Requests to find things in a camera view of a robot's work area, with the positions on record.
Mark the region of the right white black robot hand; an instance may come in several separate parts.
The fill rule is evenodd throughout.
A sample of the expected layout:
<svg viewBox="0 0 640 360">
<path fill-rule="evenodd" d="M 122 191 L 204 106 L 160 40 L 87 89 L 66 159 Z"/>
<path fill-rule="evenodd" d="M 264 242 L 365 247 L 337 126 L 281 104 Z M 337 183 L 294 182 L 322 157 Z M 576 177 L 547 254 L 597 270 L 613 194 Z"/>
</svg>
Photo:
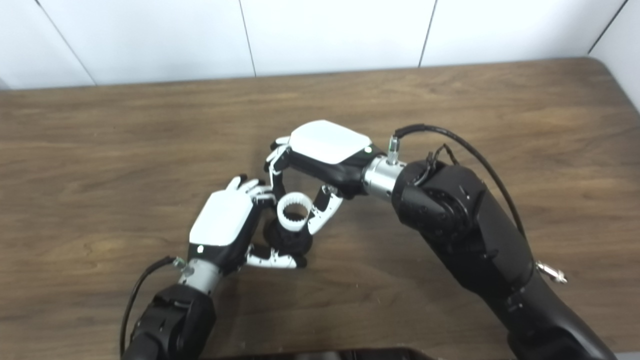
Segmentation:
<svg viewBox="0 0 640 360">
<path fill-rule="evenodd" d="M 275 139 L 263 170 L 276 197 L 279 225 L 291 233 L 316 234 L 344 200 L 367 194 L 366 169 L 383 153 L 370 137 L 327 120 L 310 121 Z M 288 168 L 322 182 L 315 200 L 286 192 Z"/>
</svg>

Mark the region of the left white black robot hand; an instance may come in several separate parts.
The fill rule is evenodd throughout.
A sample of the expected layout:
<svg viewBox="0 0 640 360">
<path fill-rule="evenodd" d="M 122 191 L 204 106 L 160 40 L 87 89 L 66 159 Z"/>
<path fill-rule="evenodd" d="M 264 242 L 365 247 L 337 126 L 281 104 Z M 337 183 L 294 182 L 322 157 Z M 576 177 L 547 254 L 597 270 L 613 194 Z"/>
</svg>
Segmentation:
<svg viewBox="0 0 640 360">
<path fill-rule="evenodd" d="M 188 260 L 204 260 L 228 276 L 242 266 L 304 269 L 303 256 L 253 244 L 263 210 L 275 205 L 272 187 L 259 178 L 236 175 L 224 189 L 210 194 L 189 231 Z"/>
</svg>

